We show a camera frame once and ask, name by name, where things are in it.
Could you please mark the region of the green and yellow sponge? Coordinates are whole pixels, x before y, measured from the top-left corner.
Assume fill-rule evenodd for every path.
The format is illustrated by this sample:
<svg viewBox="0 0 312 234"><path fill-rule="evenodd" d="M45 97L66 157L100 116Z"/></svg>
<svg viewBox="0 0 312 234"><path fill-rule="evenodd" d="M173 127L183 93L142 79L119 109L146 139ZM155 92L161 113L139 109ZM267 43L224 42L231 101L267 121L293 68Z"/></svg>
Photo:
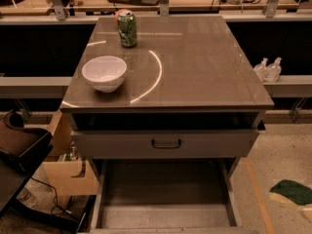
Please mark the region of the green and yellow sponge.
<svg viewBox="0 0 312 234"><path fill-rule="evenodd" d="M297 181L283 179L269 190L269 199L294 210L312 222L312 189Z"/></svg>

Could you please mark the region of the clear sanitizer bottle right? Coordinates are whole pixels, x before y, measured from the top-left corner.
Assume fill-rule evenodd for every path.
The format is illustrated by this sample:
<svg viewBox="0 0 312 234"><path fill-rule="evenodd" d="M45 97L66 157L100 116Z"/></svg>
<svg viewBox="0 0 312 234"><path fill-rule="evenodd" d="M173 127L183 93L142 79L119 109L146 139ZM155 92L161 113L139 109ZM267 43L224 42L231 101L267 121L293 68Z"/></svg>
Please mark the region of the clear sanitizer bottle right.
<svg viewBox="0 0 312 234"><path fill-rule="evenodd" d="M269 64L265 69L264 80L266 82L276 82L282 71L281 58L276 58L273 63Z"/></svg>

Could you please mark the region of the grey middle drawer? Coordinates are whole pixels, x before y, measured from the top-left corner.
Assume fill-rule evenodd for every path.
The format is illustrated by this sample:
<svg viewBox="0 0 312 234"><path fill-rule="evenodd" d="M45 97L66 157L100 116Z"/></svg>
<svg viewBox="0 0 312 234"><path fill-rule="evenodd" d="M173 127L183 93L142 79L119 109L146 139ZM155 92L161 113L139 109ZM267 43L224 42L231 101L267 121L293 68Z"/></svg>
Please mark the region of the grey middle drawer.
<svg viewBox="0 0 312 234"><path fill-rule="evenodd" d="M257 129L207 131L73 131L79 153L91 159L246 157Z"/></svg>

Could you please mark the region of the dark brown chair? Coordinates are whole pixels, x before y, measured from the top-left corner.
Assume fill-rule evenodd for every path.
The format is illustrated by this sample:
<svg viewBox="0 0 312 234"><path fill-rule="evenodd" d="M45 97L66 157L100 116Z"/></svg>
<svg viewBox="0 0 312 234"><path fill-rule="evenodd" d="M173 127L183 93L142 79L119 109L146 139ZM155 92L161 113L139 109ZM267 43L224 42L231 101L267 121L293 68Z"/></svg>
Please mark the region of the dark brown chair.
<svg viewBox="0 0 312 234"><path fill-rule="evenodd" d="M0 212L19 195L52 150L52 134L27 128L14 110L0 118Z"/></svg>

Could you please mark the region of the green soda can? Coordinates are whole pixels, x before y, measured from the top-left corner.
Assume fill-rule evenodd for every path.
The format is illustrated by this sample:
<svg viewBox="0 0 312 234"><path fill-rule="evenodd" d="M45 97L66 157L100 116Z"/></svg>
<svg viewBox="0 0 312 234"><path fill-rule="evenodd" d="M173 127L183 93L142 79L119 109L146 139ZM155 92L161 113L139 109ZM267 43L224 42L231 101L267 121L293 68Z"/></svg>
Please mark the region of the green soda can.
<svg viewBox="0 0 312 234"><path fill-rule="evenodd" d="M122 46L134 47L137 44L137 21L134 13L122 10L117 17L117 22Z"/></svg>

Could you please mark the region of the clear sanitizer bottle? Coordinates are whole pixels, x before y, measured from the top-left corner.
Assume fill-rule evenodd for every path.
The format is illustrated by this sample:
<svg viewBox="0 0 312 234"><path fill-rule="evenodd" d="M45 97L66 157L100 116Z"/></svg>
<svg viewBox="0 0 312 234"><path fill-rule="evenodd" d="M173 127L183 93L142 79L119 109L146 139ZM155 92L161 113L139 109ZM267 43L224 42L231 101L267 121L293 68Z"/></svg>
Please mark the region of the clear sanitizer bottle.
<svg viewBox="0 0 312 234"><path fill-rule="evenodd" d="M264 80L266 82L276 82L282 71L281 58L276 58L273 63L269 64L265 69Z"/></svg>
<svg viewBox="0 0 312 234"><path fill-rule="evenodd" d="M263 82L265 78L267 61L268 58L263 58L262 61L253 68L253 71L261 82Z"/></svg>

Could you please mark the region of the cardboard box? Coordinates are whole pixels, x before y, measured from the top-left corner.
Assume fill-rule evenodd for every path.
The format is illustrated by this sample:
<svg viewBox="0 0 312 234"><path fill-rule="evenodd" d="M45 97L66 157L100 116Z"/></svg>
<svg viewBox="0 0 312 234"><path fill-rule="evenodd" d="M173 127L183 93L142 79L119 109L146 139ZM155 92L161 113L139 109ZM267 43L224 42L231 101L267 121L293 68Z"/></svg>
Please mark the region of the cardboard box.
<svg viewBox="0 0 312 234"><path fill-rule="evenodd" d="M66 116L58 110L47 129L53 136L53 149L43 163L43 169L49 184L57 190L58 203L65 207L71 196L96 195L98 178L90 163L78 158Z"/></svg>

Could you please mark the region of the clear sanitizer bottle left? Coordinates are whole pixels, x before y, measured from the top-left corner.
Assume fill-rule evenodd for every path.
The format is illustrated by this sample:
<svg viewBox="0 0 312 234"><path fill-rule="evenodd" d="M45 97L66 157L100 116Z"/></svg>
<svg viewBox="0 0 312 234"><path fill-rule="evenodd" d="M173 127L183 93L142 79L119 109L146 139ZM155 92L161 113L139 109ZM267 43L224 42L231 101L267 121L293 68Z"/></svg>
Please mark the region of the clear sanitizer bottle left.
<svg viewBox="0 0 312 234"><path fill-rule="evenodd" d="M267 61L268 58L263 58L262 61L253 68L253 71L261 82L263 82L265 78Z"/></svg>

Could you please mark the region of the open bottom drawer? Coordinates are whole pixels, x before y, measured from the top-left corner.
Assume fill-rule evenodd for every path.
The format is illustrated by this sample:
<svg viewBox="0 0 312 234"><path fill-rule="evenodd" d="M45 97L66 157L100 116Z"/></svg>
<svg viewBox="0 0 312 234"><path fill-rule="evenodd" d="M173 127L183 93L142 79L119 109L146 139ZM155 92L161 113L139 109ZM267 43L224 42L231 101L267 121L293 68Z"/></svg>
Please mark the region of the open bottom drawer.
<svg viewBox="0 0 312 234"><path fill-rule="evenodd" d="M90 234L258 234L217 159L107 162Z"/></svg>

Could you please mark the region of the grey drawer cabinet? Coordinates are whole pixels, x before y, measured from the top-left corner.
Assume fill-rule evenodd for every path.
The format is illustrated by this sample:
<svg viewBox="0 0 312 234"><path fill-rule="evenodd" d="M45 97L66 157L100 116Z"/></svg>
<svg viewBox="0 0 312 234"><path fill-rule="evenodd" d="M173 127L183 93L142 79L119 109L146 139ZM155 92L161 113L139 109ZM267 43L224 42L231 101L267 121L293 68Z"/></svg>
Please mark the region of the grey drawer cabinet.
<svg viewBox="0 0 312 234"><path fill-rule="evenodd" d="M60 106L73 131L258 130L273 102L222 17L153 16L136 23L137 43L128 49L113 19L97 21L83 60L121 58L127 77L105 94L75 74ZM242 158L87 159L97 164L99 182L109 161L217 159L231 183Z"/></svg>

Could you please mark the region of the white bowl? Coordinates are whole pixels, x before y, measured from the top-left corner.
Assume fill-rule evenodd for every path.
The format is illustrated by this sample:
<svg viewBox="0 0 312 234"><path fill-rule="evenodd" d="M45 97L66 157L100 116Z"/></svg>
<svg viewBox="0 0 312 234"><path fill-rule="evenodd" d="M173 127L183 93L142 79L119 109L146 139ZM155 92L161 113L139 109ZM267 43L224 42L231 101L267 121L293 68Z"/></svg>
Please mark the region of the white bowl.
<svg viewBox="0 0 312 234"><path fill-rule="evenodd" d="M114 56L102 56L89 60L82 67L82 76L95 90L111 93L116 91L126 78L127 64Z"/></svg>

